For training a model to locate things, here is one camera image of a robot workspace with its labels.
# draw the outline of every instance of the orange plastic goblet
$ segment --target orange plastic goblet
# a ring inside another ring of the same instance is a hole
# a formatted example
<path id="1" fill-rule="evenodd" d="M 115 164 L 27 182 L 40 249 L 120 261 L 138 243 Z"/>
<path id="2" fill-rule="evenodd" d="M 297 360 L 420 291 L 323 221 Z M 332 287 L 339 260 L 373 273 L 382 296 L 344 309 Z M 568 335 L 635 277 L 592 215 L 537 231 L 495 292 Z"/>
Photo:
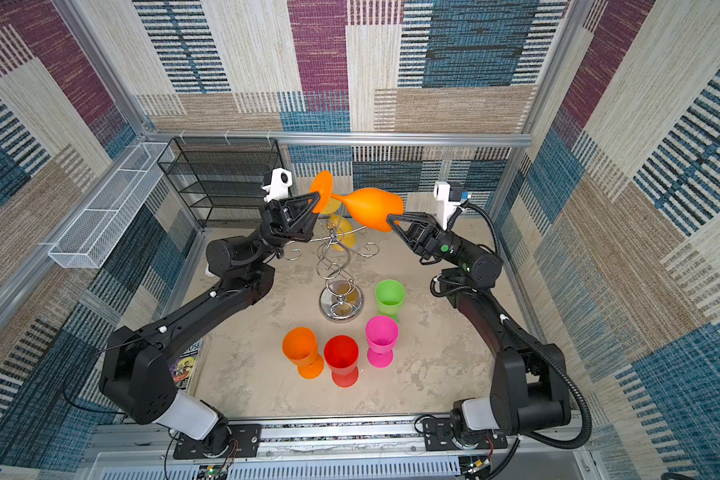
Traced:
<path id="1" fill-rule="evenodd" d="M 311 192 L 320 194 L 320 200 L 317 200 L 315 208 L 312 209 L 314 214 L 319 214 L 331 201 L 331 192 L 333 192 L 333 176 L 331 172 L 323 170 L 317 174 L 317 177 L 312 181 L 312 186 L 309 187 L 309 193 Z"/>
<path id="2" fill-rule="evenodd" d="M 331 197 L 344 203 L 360 225 L 380 232 L 392 231 L 387 216 L 403 213 L 403 198 L 378 188 L 361 188 L 346 196 L 331 194 Z"/>
<path id="3" fill-rule="evenodd" d="M 298 367 L 298 374 L 305 379 L 314 379 L 320 375 L 325 365 L 318 353 L 315 333 L 304 326 L 288 332 L 282 340 L 282 352 Z"/>

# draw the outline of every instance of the mesh basket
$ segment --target mesh basket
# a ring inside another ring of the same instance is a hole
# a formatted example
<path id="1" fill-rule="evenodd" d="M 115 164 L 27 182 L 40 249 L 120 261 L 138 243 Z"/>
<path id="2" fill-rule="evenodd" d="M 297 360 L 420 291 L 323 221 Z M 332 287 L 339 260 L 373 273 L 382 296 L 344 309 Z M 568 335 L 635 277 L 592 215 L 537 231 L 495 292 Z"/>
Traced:
<path id="1" fill-rule="evenodd" d="M 48 256 L 62 268 L 101 268 L 162 177 L 155 160 L 173 157 L 166 147 L 145 142 L 135 148 Z"/>
<path id="2" fill-rule="evenodd" d="M 254 227 L 266 192 L 262 178 L 282 167 L 266 138 L 174 138 L 158 165 L 203 227 Z"/>

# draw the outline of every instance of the purple panel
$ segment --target purple panel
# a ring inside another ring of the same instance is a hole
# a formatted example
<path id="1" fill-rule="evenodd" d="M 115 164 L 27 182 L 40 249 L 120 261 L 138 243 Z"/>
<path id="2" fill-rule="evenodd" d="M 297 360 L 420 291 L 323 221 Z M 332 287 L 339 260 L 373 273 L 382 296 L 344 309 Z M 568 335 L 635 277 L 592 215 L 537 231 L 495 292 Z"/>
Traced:
<path id="1" fill-rule="evenodd" d="M 111 121 L 112 98 L 50 1 L 0 1 L 0 28 L 8 25 L 45 65 L 88 126 L 104 121 L 108 112 Z M 104 136 L 96 134 L 105 147 L 114 137 L 108 131 Z"/>
<path id="2" fill-rule="evenodd" d="M 347 0 L 288 0 L 303 91 L 349 90 Z"/>
<path id="3" fill-rule="evenodd" d="M 560 107 L 560 110 L 568 113 L 579 131 L 584 128 L 603 97 L 651 7 L 653 0 L 618 0 L 608 3 Z M 569 147 L 573 145 L 569 143 L 569 138 L 564 140 Z"/>

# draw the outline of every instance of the wire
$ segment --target wire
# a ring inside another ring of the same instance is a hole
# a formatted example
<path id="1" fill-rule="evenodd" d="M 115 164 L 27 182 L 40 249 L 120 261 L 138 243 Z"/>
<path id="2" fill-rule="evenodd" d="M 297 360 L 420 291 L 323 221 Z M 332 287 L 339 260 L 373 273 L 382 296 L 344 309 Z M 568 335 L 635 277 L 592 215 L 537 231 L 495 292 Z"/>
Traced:
<path id="1" fill-rule="evenodd" d="M 496 297 L 494 297 L 493 293 L 491 293 L 489 290 L 479 290 L 479 292 L 485 295 L 490 300 L 490 302 L 494 304 L 497 312 L 504 315 L 504 328 L 506 328 L 507 331 L 513 336 L 515 336 L 519 341 L 524 343 L 529 349 L 533 350 L 534 353 L 536 353 L 542 360 L 544 360 L 544 362 L 549 366 L 549 368 L 551 368 L 552 370 L 554 370 L 555 373 L 557 373 L 557 375 L 565 383 L 574 400 L 576 400 L 576 404 L 579 406 L 579 414 L 581 414 L 581 430 L 579 430 L 579 434 L 571 440 L 557 440 L 555 438 L 550 438 L 536 432 L 528 432 L 525 435 L 531 437 L 534 440 L 537 440 L 538 442 L 547 444 L 548 446 L 562 448 L 564 450 L 573 450 L 575 448 L 583 446 L 592 435 L 592 415 L 590 414 L 589 406 L 586 404 L 584 394 L 581 392 L 581 390 L 579 390 L 579 387 L 576 386 L 574 381 L 570 379 L 570 377 L 566 374 L 565 370 L 563 370 L 563 367 L 561 367 L 544 349 L 539 346 L 538 340 L 533 338 L 520 328 L 518 323 L 512 319 L 512 317 L 501 306 L 498 300 L 496 300 Z"/>
<path id="2" fill-rule="evenodd" d="M 504 460 L 501 461 L 499 466 L 496 467 L 495 470 L 491 470 L 490 474 L 488 474 L 487 477 L 485 477 L 484 480 L 491 480 L 492 478 L 496 478 L 498 474 L 501 473 L 502 470 L 504 470 L 507 465 L 509 464 L 509 460 L 512 459 L 514 456 L 514 453 L 518 450 L 518 447 L 520 446 L 520 437 L 515 437 L 514 443 L 512 444 L 512 448 L 509 449 L 509 452 L 507 453 L 507 456 L 504 457 Z"/>
<path id="3" fill-rule="evenodd" d="M 168 442 L 168 448 L 166 448 L 166 454 L 165 454 L 165 456 L 163 456 L 163 475 L 165 475 L 166 480 L 170 480 L 168 478 L 168 466 L 167 466 L 168 452 L 170 452 L 170 447 L 173 445 L 173 441 L 179 437 L 179 434 L 181 434 L 181 432 L 176 431 L 176 436 L 175 437 L 172 436 L 170 434 L 170 428 L 168 428 L 168 436 L 170 437 L 170 442 Z"/>
<path id="4" fill-rule="evenodd" d="M 485 223 L 488 224 L 488 229 L 490 230 L 490 236 L 493 238 L 494 241 L 494 250 L 496 252 L 496 256 L 499 256 L 501 253 L 501 244 L 499 243 L 499 238 L 496 235 L 496 228 L 494 227 L 494 222 L 490 219 L 488 214 L 485 213 L 485 210 L 480 208 L 479 206 L 475 204 L 471 204 L 470 202 L 464 202 L 461 206 L 464 208 L 469 208 L 470 210 L 473 210 L 475 212 L 478 212 L 480 216 L 483 217 L 483 220 L 485 220 Z"/>
<path id="5" fill-rule="evenodd" d="M 454 287 L 449 290 L 441 290 L 438 292 L 437 290 L 434 289 L 434 286 L 437 283 L 442 283 L 443 285 L 452 285 Z M 431 293 L 432 296 L 435 296 L 437 298 L 442 298 L 444 296 L 451 295 L 451 294 L 459 292 L 461 290 L 470 290 L 470 286 L 467 286 L 467 285 L 465 285 L 463 283 L 459 283 L 459 282 L 443 280 L 442 278 L 440 278 L 440 275 L 433 276 L 432 280 L 429 282 L 429 293 Z"/>
<path id="6" fill-rule="evenodd" d="M 456 224 L 456 219 L 459 215 L 464 211 L 464 208 L 462 206 L 459 206 L 456 211 L 451 215 L 451 218 L 448 220 L 448 224 L 446 225 L 446 231 L 451 231 L 451 229 Z"/>
<path id="7" fill-rule="evenodd" d="M 88 356 L 85 358 L 85 360 L 83 360 L 83 364 L 85 364 L 87 361 L 89 361 L 89 360 L 91 360 L 91 359 L 93 359 L 93 358 L 97 358 L 99 355 L 101 355 L 101 354 L 104 353 L 104 352 L 107 352 L 107 351 L 109 351 L 109 350 L 119 349 L 119 348 L 121 348 L 121 347 L 123 347 L 123 346 L 130 345 L 131 343 L 136 343 L 136 342 L 138 342 L 139 340 L 145 340 L 145 339 L 147 339 L 147 338 L 149 338 L 149 337 L 150 337 L 150 336 L 139 337 L 139 338 L 136 338 L 136 339 L 134 339 L 134 340 L 129 340 L 128 342 L 121 343 L 121 344 L 119 344 L 119 345 L 109 346 L 109 347 L 105 348 L 104 350 L 99 350 L 98 352 L 96 352 L 96 353 L 94 353 L 94 354 L 92 354 L 92 355 L 88 355 Z M 84 407 L 84 406 L 82 406 L 82 405 L 77 405 L 77 403 L 73 402 L 72 399 L 69 398 L 69 396 L 67 395 L 67 383 L 68 383 L 68 381 L 69 381 L 70 376 L 72 375 L 72 373 L 73 373 L 73 372 L 79 372 L 79 371 L 80 371 L 80 370 L 77 370 L 77 369 L 70 369 L 70 370 L 67 372 L 67 375 L 64 376 L 64 380 L 61 382 L 61 395 L 62 395 L 62 397 L 64 398 L 64 400 L 67 401 L 67 403 L 69 403 L 70 405 L 72 405 L 74 408 L 78 408 L 79 410 L 85 410 L 86 412 L 91 412 L 91 413 L 110 413 L 110 414 L 115 414 L 115 415 L 125 415 L 125 412 L 116 412 L 116 411 L 114 411 L 114 410 L 97 410 L 96 408 Z"/>
<path id="8" fill-rule="evenodd" d="M 490 445 L 490 453 L 488 454 L 488 460 L 490 460 L 490 457 L 494 456 L 494 441 L 490 439 L 490 435 L 485 436 L 488 439 L 488 444 Z"/>
<path id="9" fill-rule="evenodd" d="M 232 466 L 232 464 L 235 463 L 235 457 L 237 456 L 237 447 L 238 447 L 239 443 L 237 442 L 237 438 L 233 437 L 232 440 L 235 441 L 235 446 L 230 451 L 230 454 L 228 456 L 226 456 L 226 458 L 224 458 L 224 463 L 221 464 L 221 472 L 224 471 L 224 468 L 226 467 L 226 462 L 227 462 L 227 460 L 230 459 L 230 457 L 232 457 L 232 463 L 230 464 L 230 466 Z"/>
<path id="10" fill-rule="evenodd" d="M 431 413 L 425 413 L 423 415 L 416 417 L 416 419 L 413 420 L 413 430 L 415 430 L 416 433 L 421 434 L 421 435 L 424 434 L 424 432 L 422 430 L 419 430 L 418 428 L 416 428 L 416 424 L 425 418 L 437 418 L 437 417 L 432 415 Z"/>

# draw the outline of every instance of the black cable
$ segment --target black cable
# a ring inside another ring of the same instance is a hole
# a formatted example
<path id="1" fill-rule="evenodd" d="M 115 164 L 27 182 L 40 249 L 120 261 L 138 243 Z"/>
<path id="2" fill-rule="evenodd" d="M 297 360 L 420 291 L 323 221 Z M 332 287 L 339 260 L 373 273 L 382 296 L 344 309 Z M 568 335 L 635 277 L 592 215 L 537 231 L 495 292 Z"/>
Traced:
<path id="1" fill-rule="evenodd" d="M 104 352 L 106 352 L 106 351 L 108 351 L 108 350 L 119 349 L 119 348 L 121 348 L 122 346 L 130 345 L 131 343 L 136 343 L 136 342 L 138 342 L 139 340 L 142 340 L 142 337 L 139 337 L 139 338 L 134 339 L 134 340 L 129 340 L 128 342 L 121 343 L 121 344 L 119 344 L 119 345 L 109 346 L 109 347 L 105 348 L 104 350 L 99 350 L 98 352 L 94 353 L 93 355 L 88 355 L 88 356 L 83 360 L 83 364 L 85 364 L 86 362 L 88 362 L 88 360 L 97 358 L 99 355 L 101 355 L 102 353 L 104 353 Z M 111 413 L 111 414 L 115 414 L 115 415 L 125 415 L 125 412 L 116 412 L 116 411 L 113 411 L 113 410 L 97 410 L 96 408 L 84 407 L 84 406 L 82 406 L 82 405 L 77 405 L 77 403 L 73 402 L 72 399 L 69 398 L 69 396 L 67 395 L 67 383 L 68 383 L 68 381 L 69 381 L 70 376 L 72 375 L 72 373 L 73 373 L 73 372 L 78 372 L 78 371 L 79 371 L 79 370 L 76 370 L 76 369 L 70 369 L 70 370 L 67 372 L 67 375 L 64 376 L 64 380 L 61 382 L 61 396 L 64 398 L 64 400 L 67 400 L 67 403 L 69 403 L 70 405 L 72 405 L 74 408 L 78 408 L 79 410 L 85 410 L 86 412 L 91 412 L 91 413 Z"/>
<path id="2" fill-rule="evenodd" d="M 176 439 L 179 437 L 179 434 L 181 434 L 181 432 L 178 432 L 178 431 L 177 431 L 177 432 L 176 432 L 176 436 L 175 436 L 175 437 L 172 436 L 172 435 L 170 434 L 170 428 L 168 428 L 168 436 L 170 437 L 170 442 L 168 442 L 168 448 L 166 448 L 166 454 L 165 454 L 165 456 L 163 457 L 163 475 L 165 475 L 166 480 L 170 480 L 170 479 L 168 478 L 168 466 L 167 466 L 167 463 L 168 463 L 168 452 L 170 452 L 170 447 L 173 445 L 173 441 L 176 440 Z"/>
<path id="3" fill-rule="evenodd" d="M 443 280 L 442 278 L 438 278 L 439 276 L 440 275 L 432 277 L 432 280 L 430 280 L 430 282 L 429 282 L 429 293 L 431 293 L 432 296 L 435 296 L 437 298 L 442 298 L 444 296 L 448 296 L 448 295 L 451 295 L 452 293 L 456 293 L 456 292 L 459 292 L 462 290 L 470 290 L 470 287 L 466 286 L 463 283 L 452 282 L 450 280 Z M 437 283 L 442 283 L 443 285 L 453 285 L 454 288 L 451 288 L 449 290 L 441 290 L 440 292 L 438 292 L 437 290 L 434 289 L 434 286 Z"/>
<path id="4" fill-rule="evenodd" d="M 420 434 L 422 434 L 422 435 L 424 434 L 423 431 L 420 431 L 418 428 L 416 428 L 416 424 L 419 423 L 421 420 L 423 420 L 423 419 L 425 419 L 425 418 L 437 418 L 437 417 L 434 416 L 434 415 L 432 415 L 431 413 L 425 413 L 425 414 L 423 414 L 423 415 L 420 415 L 420 416 L 416 417 L 416 419 L 413 420 L 413 430 L 415 430 L 416 433 L 420 433 Z"/>
<path id="5" fill-rule="evenodd" d="M 500 474 L 502 470 L 504 470 L 507 465 L 509 464 L 509 460 L 512 459 L 514 456 L 514 453 L 518 450 L 518 447 L 520 446 L 520 437 L 515 437 L 514 443 L 512 444 L 512 448 L 509 449 L 507 452 L 507 456 L 504 457 L 504 460 L 501 461 L 499 466 L 496 467 L 495 470 L 491 469 L 490 474 L 485 477 L 484 480 L 491 480 L 492 478 L 496 478 L 496 475 Z"/>
<path id="6" fill-rule="evenodd" d="M 488 214 L 485 213 L 485 210 L 480 208 L 479 206 L 475 204 L 471 204 L 469 202 L 464 202 L 461 206 L 464 208 L 469 208 L 470 210 L 474 210 L 475 212 L 478 212 L 480 216 L 483 217 L 483 220 L 485 220 L 485 223 L 488 224 L 488 229 L 490 230 L 490 236 L 494 240 L 494 250 L 496 251 L 496 256 L 499 256 L 501 253 L 501 245 L 499 244 L 499 238 L 496 235 L 496 229 L 494 228 L 494 222 L 490 219 Z"/>
<path id="7" fill-rule="evenodd" d="M 451 231 L 451 229 L 454 227 L 454 224 L 456 224 L 456 219 L 459 215 L 461 215 L 461 212 L 464 211 L 464 208 L 461 206 L 456 209 L 453 215 L 451 215 L 451 219 L 448 221 L 448 227 L 446 228 L 446 231 Z"/>
<path id="8" fill-rule="evenodd" d="M 178 322 L 178 321 L 181 320 L 184 316 L 188 315 L 190 312 L 193 312 L 194 309 L 198 308 L 201 304 L 202 304 L 202 302 L 201 302 L 201 303 L 198 303 L 198 304 L 195 305 L 191 310 L 189 310 L 188 312 L 184 313 L 183 316 L 177 317 L 173 322 L 166 323 L 166 324 L 164 325 L 164 327 L 170 328 L 171 325 L 173 325 L 173 323 Z M 107 352 L 107 351 L 109 351 L 109 350 L 119 349 L 119 348 L 121 348 L 121 347 L 123 347 L 123 346 L 128 346 L 128 345 L 130 345 L 131 343 L 136 343 L 136 342 L 138 342 L 139 340 L 146 340 L 146 339 L 150 338 L 151 336 L 157 335 L 158 333 L 160 333 L 160 331 L 159 331 L 159 330 L 155 330 L 154 332 L 150 333 L 150 334 L 147 335 L 147 336 L 144 336 L 144 337 L 139 336 L 138 338 L 135 338 L 135 339 L 133 339 L 133 340 L 129 340 L 129 341 L 127 341 L 127 342 L 125 342 L 125 343 L 121 343 L 121 344 L 119 344 L 119 345 L 108 346 L 108 347 L 105 348 L 104 350 L 99 350 L 98 352 L 94 353 L 93 355 L 89 355 L 88 357 L 86 357 L 86 358 L 83 360 L 83 364 L 85 364 L 88 360 L 91 360 L 91 359 L 93 359 L 93 358 L 97 358 L 99 355 L 101 355 L 101 354 L 104 353 L 104 352 Z M 79 370 L 74 370 L 74 369 L 69 370 L 69 371 L 67 372 L 67 375 L 64 376 L 64 380 L 61 382 L 61 396 L 64 398 L 64 400 L 67 401 L 67 403 L 69 403 L 70 405 L 72 405 L 74 408 L 77 408 L 77 409 L 79 409 L 79 410 L 84 410 L 84 411 L 86 411 L 86 412 L 91 412 L 91 413 L 109 413 L 109 414 L 115 414 L 115 415 L 126 415 L 125 412 L 115 412 L 115 411 L 113 411 L 113 410 L 97 410 L 96 408 L 84 407 L 84 406 L 82 406 L 82 405 L 77 405 L 77 403 L 73 402 L 72 399 L 69 398 L 69 396 L 67 395 L 67 383 L 68 383 L 68 381 L 69 381 L 70 376 L 72 375 L 72 373 L 73 373 L 73 372 L 76 372 L 76 371 L 79 371 Z"/>
<path id="9" fill-rule="evenodd" d="M 534 353 L 536 353 L 542 360 L 544 360 L 544 362 L 552 370 L 554 370 L 554 372 L 557 373 L 557 375 L 561 379 L 563 379 L 563 382 L 568 387 L 570 394 L 572 395 L 574 400 L 576 400 L 576 404 L 579 406 L 579 413 L 581 414 L 581 430 L 579 431 L 579 434 L 571 440 L 557 440 L 555 438 L 550 438 L 536 432 L 528 432 L 525 435 L 529 436 L 534 440 L 537 440 L 538 442 L 545 443 L 548 446 L 562 448 L 564 450 L 573 450 L 575 448 L 583 446 L 592 435 L 592 415 L 590 414 L 589 406 L 586 404 L 584 394 L 581 392 L 581 390 L 579 390 L 579 387 L 576 386 L 574 381 L 570 379 L 570 377 L 566 374 L 565 370 L 563 370 L 563 367 L 558 365 L 557 362 L 553 360 L 552 357 L 549 356 L 549 354 L 538 345 L 538 341 L 532 336 L 530 336 L 528 333 L 526 333 L 525 330 L 520 328 L 517 322 L 512 319 L 512 317 L 501 306 L 498 300 L 496 300 L 496 297 L 494 297 L 493 293 L 491 293 L 489 290 L 479 290 L 479 292 L 485 295 L 490 300 L 490 302 L 494 304 L 498 312 L 503 313 L 507 317 L 507 319 L 504 321 L 504 328 L 506 328 L 507 331 L 513 336 L 518 338 L 519 341 L 524 343 L 529 349 L 533 350 Z"/>

